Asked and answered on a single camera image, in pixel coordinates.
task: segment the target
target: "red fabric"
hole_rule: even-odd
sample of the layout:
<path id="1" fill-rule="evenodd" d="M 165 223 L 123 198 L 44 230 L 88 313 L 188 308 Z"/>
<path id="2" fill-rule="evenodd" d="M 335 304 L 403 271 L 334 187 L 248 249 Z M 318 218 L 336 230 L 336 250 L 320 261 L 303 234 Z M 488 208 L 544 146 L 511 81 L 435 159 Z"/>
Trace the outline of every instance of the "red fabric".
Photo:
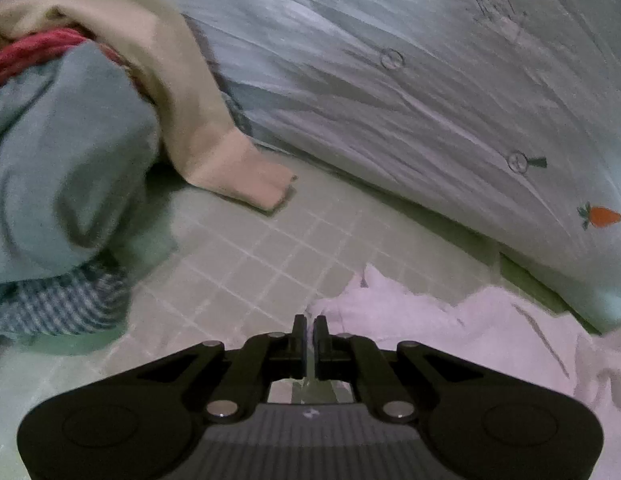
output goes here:
<path id="1" fill-rule="evenodd" d="M 68 49 L 86 40 L 85 36 L 73 28 L 54 28 L 11 43 L 0 50 L 0 87 L 28 67 L 61 57 Z"/>

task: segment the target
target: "gray ribbed panel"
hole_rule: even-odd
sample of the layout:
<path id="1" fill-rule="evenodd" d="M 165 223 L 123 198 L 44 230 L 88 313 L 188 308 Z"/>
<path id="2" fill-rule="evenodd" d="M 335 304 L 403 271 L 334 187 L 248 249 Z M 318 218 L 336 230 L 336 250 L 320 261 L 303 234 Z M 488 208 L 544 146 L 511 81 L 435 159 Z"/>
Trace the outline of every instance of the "gray ribbed panel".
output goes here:
<path id="1" fill-rule="evenodd" d="M 262 404 L 250 420 L 210 428 L 162 480 L 462 480 L 415 430 L 361 404 Z"/>

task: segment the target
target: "pile of clothes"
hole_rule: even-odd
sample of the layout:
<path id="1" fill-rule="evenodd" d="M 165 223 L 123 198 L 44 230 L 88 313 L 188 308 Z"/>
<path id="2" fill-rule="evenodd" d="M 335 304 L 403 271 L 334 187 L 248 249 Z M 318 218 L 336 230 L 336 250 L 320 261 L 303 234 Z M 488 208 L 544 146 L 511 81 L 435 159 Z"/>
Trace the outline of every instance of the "pile of clothes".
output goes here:
<path id="1" fill-rule="evenodd" d="M 126 315 L 108 244 L 160 144 L 190 184 L 264 210 L 293 178 L 235 126 L 171 0 L 0 0 L 0 334 Z"/>

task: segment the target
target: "orange carrot patch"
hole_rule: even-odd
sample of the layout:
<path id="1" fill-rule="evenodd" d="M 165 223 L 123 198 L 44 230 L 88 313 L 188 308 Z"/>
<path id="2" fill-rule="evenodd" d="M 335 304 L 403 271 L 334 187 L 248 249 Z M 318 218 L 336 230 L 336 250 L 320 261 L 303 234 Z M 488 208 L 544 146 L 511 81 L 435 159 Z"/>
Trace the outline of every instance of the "orange carrot patch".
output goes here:
<path id="1" fill-rule="evenodd" d="M 577 211 L 584 219 L 582 224 L 584 230 L 588 229 L 589 224 L 593 227 L 602 228 L 621 222 L 621 215 L 617 211 L 612 211 L 606 207 L 591 206 L 590 202 L 587 202 L 584 207 L 578 207 Z"/>

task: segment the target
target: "beige garment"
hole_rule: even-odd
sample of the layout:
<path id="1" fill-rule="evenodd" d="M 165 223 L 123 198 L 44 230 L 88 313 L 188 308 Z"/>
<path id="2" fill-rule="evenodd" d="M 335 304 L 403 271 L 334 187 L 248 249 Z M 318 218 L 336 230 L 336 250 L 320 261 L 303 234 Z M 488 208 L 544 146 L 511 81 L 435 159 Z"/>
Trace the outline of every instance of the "beige garment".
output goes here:
<path id="1" fill-rule="evenodd" d="M 271 210 L 293 174 L 235 126 L 172 0 L 0 0 L 0 35 L 16 40 L 81 25 L 130 64 L 155 102 L 162 139 L 190 184 Z"/>

